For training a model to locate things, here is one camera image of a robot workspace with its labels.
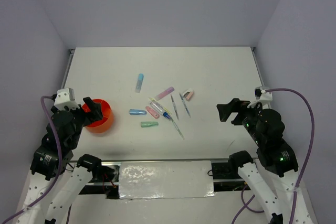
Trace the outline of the yellow pen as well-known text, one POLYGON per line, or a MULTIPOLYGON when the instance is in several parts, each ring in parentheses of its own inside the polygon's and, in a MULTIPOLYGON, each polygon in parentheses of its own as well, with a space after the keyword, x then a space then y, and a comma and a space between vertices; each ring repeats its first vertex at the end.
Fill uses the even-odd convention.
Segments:
POLYGON ((162 104, 158 103, 157 100, 155 100, 155 99, 152 98, 152 97, 149 97, 149 99, 150 99, 153 103, 156 103, 157 105, 159 105, 164 111, 166 111, 167 113, 171 114, 171 112, 170 112, 165 106, 163 106, 162 104))

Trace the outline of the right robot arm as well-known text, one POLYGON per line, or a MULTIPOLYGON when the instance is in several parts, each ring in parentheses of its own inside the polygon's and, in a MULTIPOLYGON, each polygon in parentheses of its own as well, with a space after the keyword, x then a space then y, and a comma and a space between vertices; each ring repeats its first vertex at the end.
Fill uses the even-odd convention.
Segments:
POLYGON ((285 125, 281 115, 238 98, 218 104, 219 119, 227 121, 232 113, 234 126, 243 126, 257 145, 257 157, 270 177, 270 188, 247 151, 229 156, 228 171, 241 177, 261 205, 269 223, 312 223, 302 190, 297 185, 299 165, 293 149, 283 139, 285 125))

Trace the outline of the clear blue pen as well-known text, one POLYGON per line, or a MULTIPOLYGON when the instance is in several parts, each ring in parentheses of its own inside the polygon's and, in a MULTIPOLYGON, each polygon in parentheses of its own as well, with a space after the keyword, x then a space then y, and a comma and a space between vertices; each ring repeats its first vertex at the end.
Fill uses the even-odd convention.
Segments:
POLYGON ((173 109, 174 109, 176 118, 177 118, 177 120, 179 120, 180 118, 179 118, 179 115, 178 115, 178 111, 177 111, 176 103, 175 103, 174 98, 173 98, 173 96, 172 96, 171 94, 170 94, 170 97, 171 97, 171 101, 172 101, 172 104, 173 104, 173 109))
POLYGON ((187 115, 189 116, 189 118, 191 118, 191 114, 190 114, 190 111, 189 111, 189 109, 188 109, 188 107, 187 107, 187 105, 186 105, 186 102, 185 102, 185 100, 184 100, 184 97, 182 96, 181 93, 179 93, 179 96, 180 96, 180 98, 181 98, 181 100, 182 100, 182 103, 183 103, 183 106, 184 106, 184 108, 185 108, 185 110, 186 110, 186 112, 187 112, 187 115))

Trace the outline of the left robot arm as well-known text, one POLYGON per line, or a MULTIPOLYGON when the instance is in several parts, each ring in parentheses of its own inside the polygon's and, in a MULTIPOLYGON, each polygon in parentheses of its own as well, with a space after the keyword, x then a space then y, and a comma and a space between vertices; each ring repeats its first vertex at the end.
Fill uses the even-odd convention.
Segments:
POLYGON ((71 206, 85 185, 98 181, 103 174, 101 159, 85 154, 79 158, 70 177, 59 191, 56 185, 73 157, 82 129, 101 121, 101 104, 90 97, 83 99, 89 111, 85 111, 72 99, 66 98, 58 108, 46 109, 45 100, 41 105, 48 119, 47 133, 36 149, 30 166, 30 182, 22 210, 4 220, 17 223, 62 223, 69 219, 71 206))

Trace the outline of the clear green pen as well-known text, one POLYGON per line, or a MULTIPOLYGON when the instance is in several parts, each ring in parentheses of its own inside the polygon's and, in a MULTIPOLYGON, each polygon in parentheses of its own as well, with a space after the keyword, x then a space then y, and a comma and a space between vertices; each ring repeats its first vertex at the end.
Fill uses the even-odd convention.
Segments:
POLYGON ((181 132, 181 130, 179 129, 178 125, 175 123, 175 121, 174 121, 173 119, 171 119, 171 121, 172 121, 172 123, 173 123, 175 129, 178 131, 180 137, 181 137, 182 139, 185 139, 184 136, 183 136, 183 134, 182 134, 182 132, 181 132))

